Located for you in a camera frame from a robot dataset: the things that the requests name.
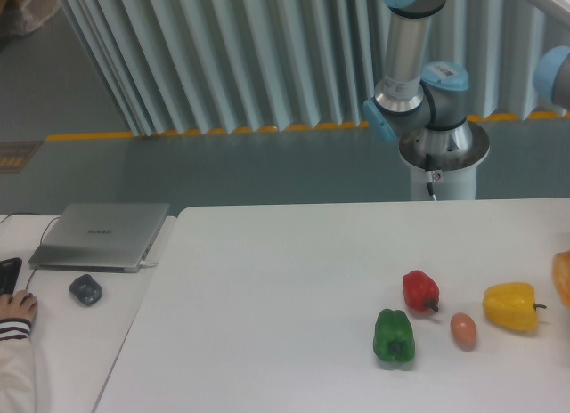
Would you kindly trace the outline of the person's hand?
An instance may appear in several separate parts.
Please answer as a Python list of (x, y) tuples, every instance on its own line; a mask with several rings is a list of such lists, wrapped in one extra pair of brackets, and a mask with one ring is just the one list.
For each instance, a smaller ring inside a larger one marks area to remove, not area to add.
[(17, 322), (32, 327), (38, 310), (37, 297), (20, 299), (14, 295), (2, 295), (0, 298), (1, 323)]

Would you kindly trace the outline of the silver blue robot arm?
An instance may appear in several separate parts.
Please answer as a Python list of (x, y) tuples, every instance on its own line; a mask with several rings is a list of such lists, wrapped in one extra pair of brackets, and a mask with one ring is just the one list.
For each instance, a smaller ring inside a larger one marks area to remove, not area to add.
[(381, 79), (363, 104), (375, 134), (423, 171), (483, 160), (485, 131), (468, 114), (500, 106), (527, 115), (538, 101), (569, 106), (569, 0), (382, 0), (390, 12)]

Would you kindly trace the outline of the white sleeved forearm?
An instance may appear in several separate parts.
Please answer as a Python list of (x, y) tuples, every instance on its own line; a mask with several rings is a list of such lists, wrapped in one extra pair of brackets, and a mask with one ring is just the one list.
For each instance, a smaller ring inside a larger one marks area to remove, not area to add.
[(28, 320), (1, 320), (1, 411), (35, 412), (35, 358)]

